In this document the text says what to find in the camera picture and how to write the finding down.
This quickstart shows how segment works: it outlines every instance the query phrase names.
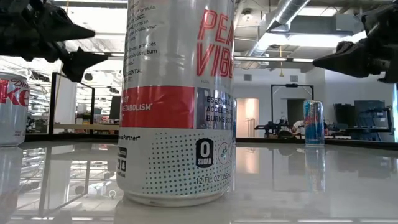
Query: ceiling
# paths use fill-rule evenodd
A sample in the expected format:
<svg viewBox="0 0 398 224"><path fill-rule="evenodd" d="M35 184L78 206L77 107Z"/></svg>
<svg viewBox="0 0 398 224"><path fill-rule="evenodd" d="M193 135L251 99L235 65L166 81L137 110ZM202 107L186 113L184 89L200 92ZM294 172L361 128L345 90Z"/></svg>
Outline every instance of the ceiling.
<svg viewBox="0 0 398 224"><path fill-rule="evenodd" d="M83 50L89 52L112 52L114 57L111 60L95 65L86 71L95 74L93 75L94 79L90 82L83 81L88 85L96 86L98 89L96 94L104 98L96 106L109 108L110 99L115 95L115 93L110 92L109 88L112 86L121 91L127 0L54 0L53 2L67 11L74 23L96 32L95 38L66 42L68 50L76 50L80 46ZM261 38L258 27L264 22L264 15L275 10L278 2L278 0L237 0L236 17L238 23L235 30L235 54L246 55L256 45L257 40ZM299 15L323 17L331 17L335 14L353 15L390 2L391 0L312 0ZM238 11L239 9L249 11L250 18L244 16L241 11ZM315 36L315 40L309 40L309 37L305 37L307 42L304 45L294 45L297 41L292 41L292 36L285 35L283 38L287 39L286 44L269 46L266 54L271 57L318 58L330 54L339 41L339 39L334 38L328 41L329 46L317 47L311 45L316 39L319 39L317 36ZM21 75L29 75L29 72L27 72L27 69L29 69L51 78L51 73L59 71L60 66L60 62L47 63L42 59L26 62L21 58L0 57L0 70ZM281 63L259 65L254 62L249 63L248 68L259 68L259 66L260 68L274 70L280 68ZM306 63L283 63L283 67L302 69L302 71L311 69L311 66ZM49 82L33 79L30 79L29 82L33 85L42 85L32 87L33 91L36 91L39 95L36 98L44 101L49 98ZM88 90L78 90L78 94L82 96L78 96L79 102L82 101L79 100L80 98L83 98L86 103L90 102L85 97L91 95Z"/></svg>

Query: diet coke can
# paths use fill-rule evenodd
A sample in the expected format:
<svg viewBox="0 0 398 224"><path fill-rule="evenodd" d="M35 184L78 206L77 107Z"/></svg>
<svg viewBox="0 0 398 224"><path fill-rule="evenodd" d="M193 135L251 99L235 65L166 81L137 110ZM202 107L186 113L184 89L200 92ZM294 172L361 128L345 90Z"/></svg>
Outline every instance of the diet coke can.
<svg viewBox="0 0 398 224"><path fill-rule="evenodd" d="M25 141L29 85L25 77L0 73L0 147Z"/></svg>
<svg viewBox="0 0 398 224"><path fill-rule="evenodd" d="M234 1L128 6L118 185L148 205L215 200L234 164Z"/></svg>

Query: air duct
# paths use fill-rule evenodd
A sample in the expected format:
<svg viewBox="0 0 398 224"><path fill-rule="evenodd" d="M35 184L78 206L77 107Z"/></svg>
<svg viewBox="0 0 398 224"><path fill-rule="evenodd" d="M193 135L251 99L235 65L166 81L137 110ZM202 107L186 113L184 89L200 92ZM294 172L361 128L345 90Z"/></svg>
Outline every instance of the air duct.
<svg viewBox="0 0 398 224"><path fill-rule="evenodd" d="M278 8L275 11L275 16L274 18L272 18L271 22L269 23L266 33L259 39L257 44L253 47L252 50L248 52L246 56L253 56L253 57L263 56L266 50L268 49L269 44L276 44L276 43L270 43L269 39L272 36L272 34L269 34L267 32L269 32L272 29L275 29L276 27L292 22L293 19L297 16L297 14L309 2L310 0L280 0L278 3ZM251 64L252 62L243 63L241 67L248 69L251 66Z"/></svg>

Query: can lid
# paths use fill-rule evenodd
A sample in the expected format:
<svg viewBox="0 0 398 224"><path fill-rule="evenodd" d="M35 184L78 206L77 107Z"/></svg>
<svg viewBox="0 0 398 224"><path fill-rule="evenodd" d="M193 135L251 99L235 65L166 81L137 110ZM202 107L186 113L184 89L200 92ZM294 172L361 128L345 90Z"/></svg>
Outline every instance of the can lid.
<svg viewBox="0 0 398 224"><path fill-rule="evenodd" d="M10 76L10 77L14 77L14 78L26 79L26 77L23 75L11 73L11 72L0 72L0 77L1 76Z"/></svg>

